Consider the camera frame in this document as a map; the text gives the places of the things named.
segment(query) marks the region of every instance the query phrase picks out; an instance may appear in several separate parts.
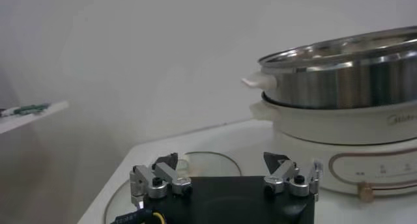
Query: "black screw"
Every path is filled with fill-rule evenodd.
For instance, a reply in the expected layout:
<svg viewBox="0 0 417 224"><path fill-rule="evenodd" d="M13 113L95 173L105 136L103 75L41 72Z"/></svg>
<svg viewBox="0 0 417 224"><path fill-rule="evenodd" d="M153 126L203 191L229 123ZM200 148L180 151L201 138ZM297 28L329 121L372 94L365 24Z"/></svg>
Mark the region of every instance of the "black screw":
<svg viewBox="0 0 417 224"><path fill-rule="evenodd" d="M272 189L271 186L265 186L263 193L265 194L265 196L267 197L273 197L274 196L274 190Z"/></svg>
<svg viewBox="0 0 417 224"><path fill-rule="evenodd" d="M189 197L192 193L193 193L193 187L191 187L191 186L187 186L187 187L185 187L185 188L183 189L183 191L182 191L182 194L183 194L185 197Z"/></svg>
<svg viewBox="0 0 417 224"><path fill-rule="evenodd" d="M154 177L152 179L152 186L157 187L162 185L162 178Z"/></svg>
<svg viewBox="0 0 417 224"><path fill-rule="evenodd" d="M297 175L294 177L295 184L303 184L304 181L305 181L305 178L302 175Z"/></svg>

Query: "control panel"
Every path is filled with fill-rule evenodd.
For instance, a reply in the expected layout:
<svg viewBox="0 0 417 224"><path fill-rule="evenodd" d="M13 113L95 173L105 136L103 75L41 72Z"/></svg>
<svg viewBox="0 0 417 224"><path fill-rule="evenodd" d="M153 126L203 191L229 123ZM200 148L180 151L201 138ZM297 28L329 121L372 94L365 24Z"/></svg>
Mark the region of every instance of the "control panel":
<svg viewBox="0 0 417 224"><path fill-rule="evenodd" d="M374 188L417 186L417 148L397 152L344 153L330 159L329 171L348 184L366 182Z"/></svg>

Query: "yellow wire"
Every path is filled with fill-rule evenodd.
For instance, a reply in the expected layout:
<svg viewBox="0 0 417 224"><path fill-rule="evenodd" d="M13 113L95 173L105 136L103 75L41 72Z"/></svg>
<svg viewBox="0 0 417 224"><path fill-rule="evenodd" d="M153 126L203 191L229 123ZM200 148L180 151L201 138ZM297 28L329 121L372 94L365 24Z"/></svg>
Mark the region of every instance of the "yellow wire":
<svg viewBox="0 0 417 224"><path fill-rule="evenodd" d="M161 213L158 213L158 212L154 212L154 213L152 213L152 215L153 216L156 216L160 221L161 221L161 224L166 224L165 223L165 219L164 219L164 217L161 215Z"/></svg>

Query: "pot handle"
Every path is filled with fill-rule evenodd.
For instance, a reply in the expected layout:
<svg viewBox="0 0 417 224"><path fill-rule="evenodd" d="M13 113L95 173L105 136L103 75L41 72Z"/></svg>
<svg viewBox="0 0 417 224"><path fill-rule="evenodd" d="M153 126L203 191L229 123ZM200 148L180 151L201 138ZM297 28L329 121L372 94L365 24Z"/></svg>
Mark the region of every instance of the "pot handle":
<svg viewBox="0 0 417 224"><path fill-rule="evenodd" d="M254 119L277 121L281 119L278 109L268 106L264 101L257 102L249 106Z"/></svg>
<svg viewBox="0 0 417 224"><path fill-rule="evenodd" d="M276 78L273 75L264 74L262 72L255 72L248 77L241 79L250 89L276 89L278 86Z"/></svg>

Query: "white pot handle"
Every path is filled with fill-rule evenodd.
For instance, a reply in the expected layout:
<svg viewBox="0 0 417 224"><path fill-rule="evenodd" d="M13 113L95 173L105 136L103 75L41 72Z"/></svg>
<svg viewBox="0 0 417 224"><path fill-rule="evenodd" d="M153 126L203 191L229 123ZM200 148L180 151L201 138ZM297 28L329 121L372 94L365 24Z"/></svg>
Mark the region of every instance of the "white pot handle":
<svg viewBox="0 0 417 224"><path fill-rule="evenodd" d="M248 77L241 79L242 82L250 89L276 89L278 86L276 78L273 75L256 72Z"/></svg>

